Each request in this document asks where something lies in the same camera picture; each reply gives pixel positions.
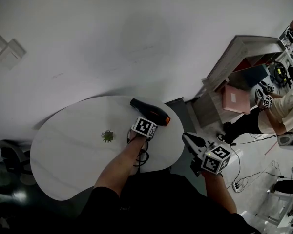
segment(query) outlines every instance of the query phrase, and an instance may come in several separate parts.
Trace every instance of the black shirt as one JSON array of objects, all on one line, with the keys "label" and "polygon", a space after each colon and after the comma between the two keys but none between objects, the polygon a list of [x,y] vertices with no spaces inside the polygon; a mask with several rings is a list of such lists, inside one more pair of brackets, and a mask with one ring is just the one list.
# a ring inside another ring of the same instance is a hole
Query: black shirt
[{"label": "black shirt", "polygon": [[239,214],[200,194],[180,175],[167,170],[129,177],[120,197],[111,189],[95,188],[79,216],[79,223],[121,226],[165,227],[196,233],[259,234]]}]

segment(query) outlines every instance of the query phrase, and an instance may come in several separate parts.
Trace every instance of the black pants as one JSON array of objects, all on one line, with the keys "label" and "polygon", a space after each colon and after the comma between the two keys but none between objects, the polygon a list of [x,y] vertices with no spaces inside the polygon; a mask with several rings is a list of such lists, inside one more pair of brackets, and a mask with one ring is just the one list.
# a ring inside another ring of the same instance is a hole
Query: black pants
[{"label": "black pants", "polygon": [[293,180],[278,181],[274,189],[278,192],[293,194]]},{"label": "black pants", "polygon": [[259,108],[255,108],[251,110],[249,115],[243,115],[226,129],[226,134],[223,136],[223,140],[228,144],[232,144],[241,134],[261,134],[262,132],[260,132],[258,128],[258,114]]}]

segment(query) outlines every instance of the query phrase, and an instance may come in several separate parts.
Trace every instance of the oval table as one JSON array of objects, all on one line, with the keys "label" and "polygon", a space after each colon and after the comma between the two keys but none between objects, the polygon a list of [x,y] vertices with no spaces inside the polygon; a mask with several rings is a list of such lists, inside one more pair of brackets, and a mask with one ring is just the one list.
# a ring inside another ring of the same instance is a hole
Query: oval table
[{"label": "oval table", "polygon": [[[108,96],[80,101],[52,116],[37,132],[30,163],[40,188],[55,200],[67,200],[93,186],[105,166],[126,146],[127,133],[138,116],[129,105],[133,97]],[[135,97],[168,113],[167,127],[159,126],[149,143],[149,160],[141,173],[171,166],[180,157],[184,132],[175,112],[162,102]],[[101,134],[114,132],[112,142]]]}]

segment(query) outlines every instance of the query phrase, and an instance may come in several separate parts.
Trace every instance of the black hair dryer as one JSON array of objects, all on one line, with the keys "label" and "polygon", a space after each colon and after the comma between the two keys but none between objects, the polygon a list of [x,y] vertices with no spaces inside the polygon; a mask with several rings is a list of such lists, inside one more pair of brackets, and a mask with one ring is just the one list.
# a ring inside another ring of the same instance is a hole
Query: black hair dryer
[{"label": "black hair dryer", "polygon": [[144,103],[135,98],[130,101],[130,105],[158,126],[167,126],[170,122],[168,114],[159,107]]}]

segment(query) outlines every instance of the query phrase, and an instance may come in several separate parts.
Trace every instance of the wall-mounted fixture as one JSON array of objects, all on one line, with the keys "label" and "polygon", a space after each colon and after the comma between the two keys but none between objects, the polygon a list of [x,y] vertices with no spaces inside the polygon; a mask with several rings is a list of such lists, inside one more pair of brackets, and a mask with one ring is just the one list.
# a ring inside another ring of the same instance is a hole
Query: wall-mounted fixture
[{"label": "wall-mounted fixture", "polygon": [[6,42],[1,35],[0,48],[2,48],[0,52],[0,63],[10,70],[21,61],[22,57],[26,53],[26,51],[15,39]]}]

